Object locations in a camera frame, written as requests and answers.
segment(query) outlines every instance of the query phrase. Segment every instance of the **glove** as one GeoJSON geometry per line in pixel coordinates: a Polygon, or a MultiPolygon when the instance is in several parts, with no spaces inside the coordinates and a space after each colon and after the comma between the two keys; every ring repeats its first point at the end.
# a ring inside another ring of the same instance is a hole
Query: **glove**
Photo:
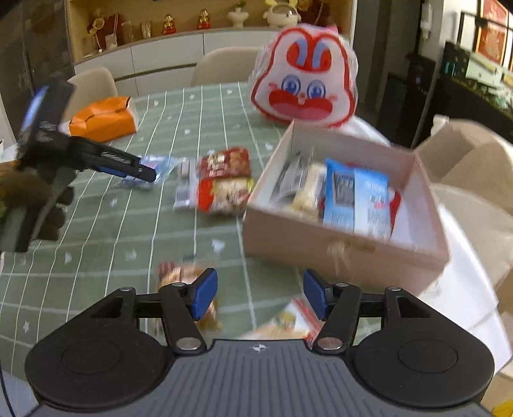
{"type": "MultiPolygon", "coordinates": [[[[16,161],[0,163],[0,220],[9,209],[20,206],[41,206],[51,197],[52,189],[43,179],[31,172],[17,171],[16,161]]],[[[58,199],[58,204],[70,205],[73,201],[73,188],[68,187],[58,199]]],[[[56,241],[59,229],[64,226],[64,210],[53,207],[48,213],[37,236],[41,240],[56,241]]]]}

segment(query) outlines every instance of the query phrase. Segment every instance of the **grid pattern tablecloth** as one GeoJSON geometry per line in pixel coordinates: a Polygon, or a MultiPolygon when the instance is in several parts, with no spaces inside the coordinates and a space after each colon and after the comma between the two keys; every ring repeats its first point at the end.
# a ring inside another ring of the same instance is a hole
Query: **grid pattern tablecloth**
{"type": "MultiPolygon", "coordinates": [[[[111,146],[133,154],[198,157],[231,146],[248,148],[253,176],[262,173],[286,129],[260,116],[245,84],[186,88],[135,101],[139,131],[111,146]]],[[[0,276],[2,368],[25,378],[30,348],[119,287],[153,292],[160,262],[212,252],[219,272],[220,335],[233,338],[270,320],[293,297],[295,268],[246,258],[241,220],[172,210],[176,175],[150,191],[118,186],[119,178],[86,171],[57,243],[34,242],[25,255],[5,255],[0,276]]],[[[143,322],[147,330],[148,323],[143,322]]]]}

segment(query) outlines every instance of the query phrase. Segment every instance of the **cardboard box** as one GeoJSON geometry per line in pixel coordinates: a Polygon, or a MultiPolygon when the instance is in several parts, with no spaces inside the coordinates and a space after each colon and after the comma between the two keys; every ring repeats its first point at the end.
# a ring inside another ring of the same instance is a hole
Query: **cardboard box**
{"type": "Polygon", "coordinates": [[[314,268],[332,282],[365,291],[403,287],[419,295],[442,273],[449,250],[419,157],[408,150],[293,122],[278,144],[249,201],[243,227],[248,256],[314,268]],[[374,240],[295,217],[271,198],[291,154],[314,148],[314,159],[332,158],[388,175],[402,202],[391,240],[374,240]]]}

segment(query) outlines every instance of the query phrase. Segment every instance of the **logo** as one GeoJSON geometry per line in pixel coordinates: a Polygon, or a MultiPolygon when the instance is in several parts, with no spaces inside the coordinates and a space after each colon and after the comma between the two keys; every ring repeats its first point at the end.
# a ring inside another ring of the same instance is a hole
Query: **logo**
{"type": "Polygon", "coordinates": [[[266,349],[267,349],[267,346],[262,345],[261,343],[259,343],[258,345],[251,346],[251,348],[252,348],[255,352],[262,353],[264,350],[266,350],[266,349]]]}
{"type": "Polygon", "coordinates": [[[130,160],[122,158],[122,157],[119,157],[117,155],[111,154],[111,153],[106,152],[106,151],[102,152],[102,156],[105,157],[105,158],[112,159],[113,161],[116,161],[116,162],[121,162],[122,164],[126,164],[126,165],[130,165],[131,164],[130,160]]]}

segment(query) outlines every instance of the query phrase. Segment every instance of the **metal screw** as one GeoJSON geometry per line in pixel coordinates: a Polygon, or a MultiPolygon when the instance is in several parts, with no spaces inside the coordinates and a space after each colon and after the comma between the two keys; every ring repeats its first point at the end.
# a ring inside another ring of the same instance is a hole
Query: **metal screw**
{"type": "Polygon", "coordinates": [[[195,337],[182,337],[176,342],[176,347],[185,351],[198,350],[201,347],[201,340],[195,337]]]}
{"type": "Polygon", "coordinates": [[[337,339],[336,337],[323,337],[322,339],[319,339],[317,342],[317,345],[322,350],[339,350],[344,344],[340,339],[337,339]]]}

